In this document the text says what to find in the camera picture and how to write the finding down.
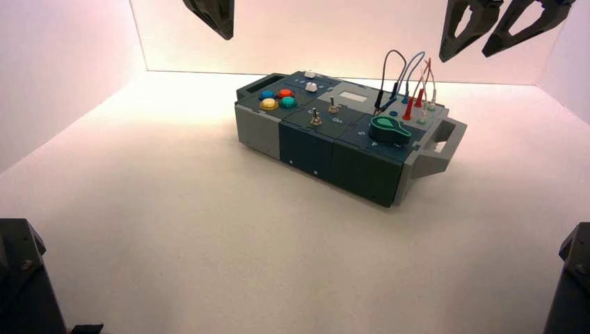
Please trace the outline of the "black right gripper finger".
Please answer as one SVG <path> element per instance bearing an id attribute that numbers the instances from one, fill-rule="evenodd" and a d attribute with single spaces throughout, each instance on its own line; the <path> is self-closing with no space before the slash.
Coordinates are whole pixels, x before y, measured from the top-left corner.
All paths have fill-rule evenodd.
<path id="1" fill-rule="evenodd" d="M 488 58 L 501 51 L 528 41 L 561 24 L 567 17 L 575 0 L 538 0 L 542 12 L 529 26 L 512 34 L 509 30 L 534 0 L 513 0 L 500 18 L 495 30 L 487 40 L 482 54 Z"/>
<path id="2" fill-rule="evenodd" d="M 439 59 L 444 63 L 491 30 L 498 20 L 503 1 L 451 0 L 447 2 Z M 470 12 L 464 29 L 457 33 L 465 11 Z"/>

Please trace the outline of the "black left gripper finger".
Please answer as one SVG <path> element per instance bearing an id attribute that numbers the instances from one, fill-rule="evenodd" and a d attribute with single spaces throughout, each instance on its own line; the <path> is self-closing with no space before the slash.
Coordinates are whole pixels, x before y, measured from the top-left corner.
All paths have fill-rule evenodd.
<path id="1" fill-rule="evenodd" d="M 183 0 L 183 3 L 224 40 L 234 37 L 235 0 Z"/>

